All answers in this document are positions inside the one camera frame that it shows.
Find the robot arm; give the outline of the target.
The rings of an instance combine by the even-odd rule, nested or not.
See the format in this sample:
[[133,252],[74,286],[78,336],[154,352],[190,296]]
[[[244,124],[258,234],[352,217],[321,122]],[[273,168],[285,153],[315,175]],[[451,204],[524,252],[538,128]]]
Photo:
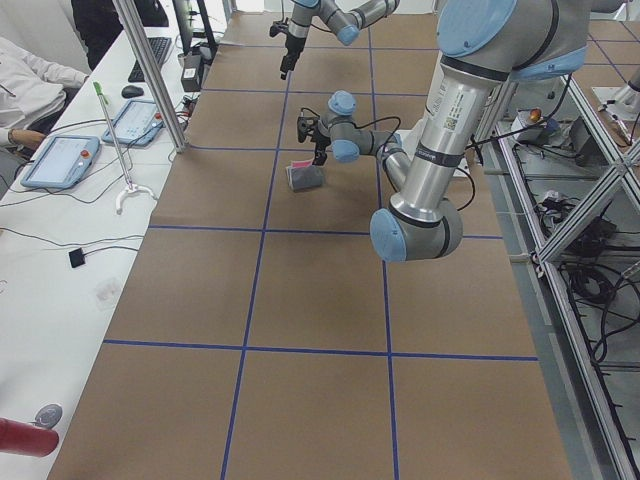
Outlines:
[[340,162],[375,156],[396,188],[388,206],[370,221],[371,242],[381,259],[434,259],[456,249],[462,220],[445,193],[490,92],[507,80],[578,70],[592,6],[590,1],[447,2],[437,26],[443,79],[412,155],[390,132],[357,128],[351,94],[332,95],[315,137],[329,144]]
[[399,4],[399,1],[393,0],[371,0],[344,11],[332,0],[294,1],[291,17],[274,21],[269,29],[270,37],[278,34],[286,37],[286,54],[280,65],[281,79],[286,80],[295,69],[315,17],[341,44],[349,46],[358,38],[361,30],[393,14]]

